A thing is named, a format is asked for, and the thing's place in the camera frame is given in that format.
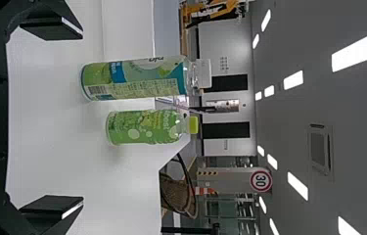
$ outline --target plastic bottle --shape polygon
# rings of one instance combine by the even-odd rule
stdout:
[[[92,101],[198,95],[211,87],[210,60],[174,56],[90,64],[81,86]]]
[[[168,144],[185,133],[197,134],[197,117],[182,117],[173,110],[112,112],[107,118],[107,137],[114,145]]]

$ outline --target ceiling vent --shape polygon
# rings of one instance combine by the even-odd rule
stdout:
[[[333,138],[330,126],[311,124],[308,127],[308,155],[313,169],[333,179]]]

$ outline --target ceiling light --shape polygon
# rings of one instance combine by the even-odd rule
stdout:
[[[308,188],[301,183],[293,174],[288,172],[288,182],[294,189],[303,197],[306,201],[308,201]]]
[[[264,150],[262,147],[260,147],[259,145],[258,145],[258,153],[259,153],[262,157],[264,157],[264,156],[265,156],[265,150]]]
[[[339,216],[339,233],[341,235],[360,235],[350,224]]]
[[[272,86],[268,86],[265,88],[265,90],[263,91],[265,97],[269,97],[275,94],[275,87]]]
[[[268,9],[266,12],[265,17],[263,18],[261,29],[265,31],[266,27],[268,26],[269,21],[271,20],[271,9]]]
[[[259,204],[260,204],[260,207],[262,208],[263,213],[266,213],[266,205],[265,205],[265,202],[263,202],[262,197],[259,197]]]
[[[284,90],[288,90],[304,83],[302,70],[284,79]]]
[[[277,160],[274,159],[274,157],[272,157],[271,155],[267,156],[268,159],[268,163],[274,168],[274,169],[278,169],[278,162]]]
[[[274,235],[280,235],[280,233],[278,232],[277,227],[275,226],[274,221],[272,220],[272,218],[269,219],[269,226],[271,227],[272,233]]]
[[[251,216],[253,217],[253,209],[251,206],[250,206],[250,213],[251,213]]]
[[[258,45],[258,42],[259,42],[259,34],[257,34],[256,37],[253,39],[253,43],[252,43],[253,49],[256,48],[256,46]]]
[[[332,68],[333,71],[340,71],[365,61],[367,61],[367,37],[333,54]]]
[[[262,99],[262,92],[256,92],[255,94],[255,100],[258,101],[258,100],[261,100]]]

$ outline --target speed limit sign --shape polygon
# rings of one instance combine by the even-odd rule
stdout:
[[[258,193],[268,192],[272,187],[272,176],[266,168],[257,168],[251,175],[251,186]]]

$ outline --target bottle label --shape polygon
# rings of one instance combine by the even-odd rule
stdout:
[[[109,85],[86,86],[87,94],[97,100],[133,99],[179,95],[177,79],[133,81]]]
[[[130,111],[112,114],[107,132],[113,144],[166,144],[179,139],[179,114],[173,110]]]
[[[91,100],[186,95],[183,56],[91,64],[82,87]]]

